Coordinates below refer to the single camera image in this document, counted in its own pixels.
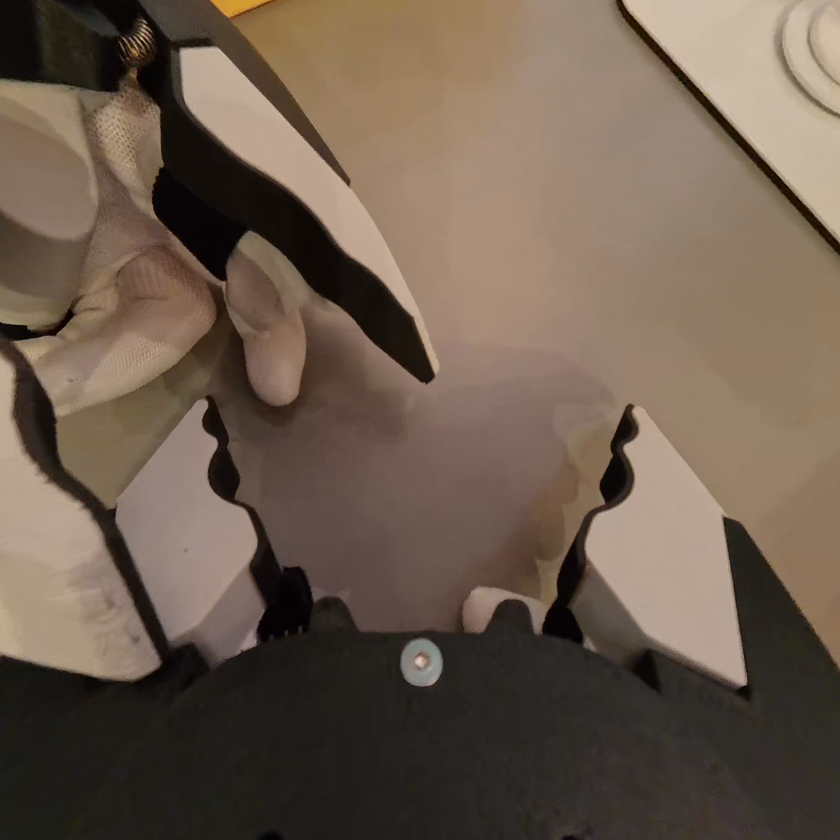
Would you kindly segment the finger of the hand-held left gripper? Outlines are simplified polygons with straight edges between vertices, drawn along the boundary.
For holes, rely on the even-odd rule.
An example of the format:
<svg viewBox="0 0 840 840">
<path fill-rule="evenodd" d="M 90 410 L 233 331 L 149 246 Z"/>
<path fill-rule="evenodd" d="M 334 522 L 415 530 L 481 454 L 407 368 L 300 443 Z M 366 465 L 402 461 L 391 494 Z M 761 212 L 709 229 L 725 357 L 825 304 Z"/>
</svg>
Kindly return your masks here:
<svg viewBox="0 0 840 840">
<path fill-rule="evenodd" d="M 301 310 L 346 313 L 422 383 L 438 372 L 423 316 L 372 216 L 219 47 L 171 47 L 140 71 L 157 109 L 155 215 L 224 283 L 252 385 L 299 385 Z"/>
<path fill-rule="evenodd" d="M 47 393 L 1 347 L 2 656 L 134 681 L 169 645 L 110 510 L 63 465 Z"/>
</svg>

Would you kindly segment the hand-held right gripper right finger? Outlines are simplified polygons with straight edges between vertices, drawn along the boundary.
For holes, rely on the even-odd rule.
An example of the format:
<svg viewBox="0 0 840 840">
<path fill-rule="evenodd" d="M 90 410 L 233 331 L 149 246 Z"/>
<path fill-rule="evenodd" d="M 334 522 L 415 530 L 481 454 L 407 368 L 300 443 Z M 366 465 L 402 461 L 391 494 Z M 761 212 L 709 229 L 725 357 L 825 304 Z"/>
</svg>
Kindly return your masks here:
<svg viewBox="0 0 840 840">
<path fill-rule="evenodd" d="M 610 452 L 542 633 L 621 665 L 657 652 L 745 687 L 723 509 L 643 408 L 625 407 Z"/>
</svg>

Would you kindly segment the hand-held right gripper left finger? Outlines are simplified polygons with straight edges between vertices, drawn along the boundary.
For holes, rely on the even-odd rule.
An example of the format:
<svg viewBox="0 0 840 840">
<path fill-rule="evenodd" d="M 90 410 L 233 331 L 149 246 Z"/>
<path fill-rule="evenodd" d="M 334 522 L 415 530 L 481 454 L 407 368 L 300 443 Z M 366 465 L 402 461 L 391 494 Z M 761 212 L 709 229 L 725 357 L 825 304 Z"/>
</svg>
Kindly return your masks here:
<svg viewBox="0 0 840 840">
<path fill-rule="evenodd" d="M 302 634 L 308 577 L 283 565 L 240 475 L 223 418 L 198 400 L 120 495 L 115 522 L 166 641 L 208 664 Z"/>
</svg>

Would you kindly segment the person's right hand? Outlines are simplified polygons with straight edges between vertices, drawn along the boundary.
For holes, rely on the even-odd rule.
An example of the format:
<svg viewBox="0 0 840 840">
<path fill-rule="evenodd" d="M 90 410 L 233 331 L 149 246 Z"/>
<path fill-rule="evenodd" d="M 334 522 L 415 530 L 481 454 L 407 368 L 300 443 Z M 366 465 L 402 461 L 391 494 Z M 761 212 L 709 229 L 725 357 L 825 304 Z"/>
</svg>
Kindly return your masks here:
<svg viewBox="0 0 840 840">
<path fill-rule="evenodd" d="M 479 586 L 469 593 L 461 607 L 465 633 L 480 634 L 489 627 L 525 632 L 526 627 L 541 635 L 549 608 L 541 600 L 498 587 Z"/>
</svg>

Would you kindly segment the person's left hand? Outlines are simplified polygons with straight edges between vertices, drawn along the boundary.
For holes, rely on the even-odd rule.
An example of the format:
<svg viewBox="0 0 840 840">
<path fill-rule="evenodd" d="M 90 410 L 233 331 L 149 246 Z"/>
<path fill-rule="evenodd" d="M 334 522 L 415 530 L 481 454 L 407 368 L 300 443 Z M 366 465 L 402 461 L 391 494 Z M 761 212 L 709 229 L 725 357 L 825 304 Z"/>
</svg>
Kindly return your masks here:
<svg viewBox="0 0 840 840">
<path fill-rule="evenodd" d="M 208 268 L 154 214 L 161 111 L 2 82 L 2 324 L 56 414 L 139 390 L 213 327 Z"/>
</svg>

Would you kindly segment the white panel with black edge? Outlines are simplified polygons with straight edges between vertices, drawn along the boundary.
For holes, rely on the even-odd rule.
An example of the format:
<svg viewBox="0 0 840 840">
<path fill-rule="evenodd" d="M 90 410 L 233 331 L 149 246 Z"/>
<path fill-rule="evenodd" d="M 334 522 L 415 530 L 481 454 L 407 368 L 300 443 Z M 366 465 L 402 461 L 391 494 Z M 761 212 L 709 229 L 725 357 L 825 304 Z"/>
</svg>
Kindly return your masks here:
<svg viewBox="0 0 840 840">
<path fill-rule="evenodd" d="M 794 2 L 626 1 L 625 20 L 835 250 L 839 116 L 791 78 L 779 42 Z"/>
</svg>

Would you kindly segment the white round disc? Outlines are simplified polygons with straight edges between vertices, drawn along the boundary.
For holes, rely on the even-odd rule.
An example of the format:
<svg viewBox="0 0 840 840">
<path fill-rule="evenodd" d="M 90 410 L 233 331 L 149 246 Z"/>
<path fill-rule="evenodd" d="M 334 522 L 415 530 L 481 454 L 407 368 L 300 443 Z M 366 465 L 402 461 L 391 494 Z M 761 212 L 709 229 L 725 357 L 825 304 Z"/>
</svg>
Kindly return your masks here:
<svg viewBox="0 0 840 840">
<path fill-rule="evenodd" d="M 838 117 L 838 2 L 794 2 L 780 18 L 779 42 L 795 84 L 816 105 Z"/>
</svg>

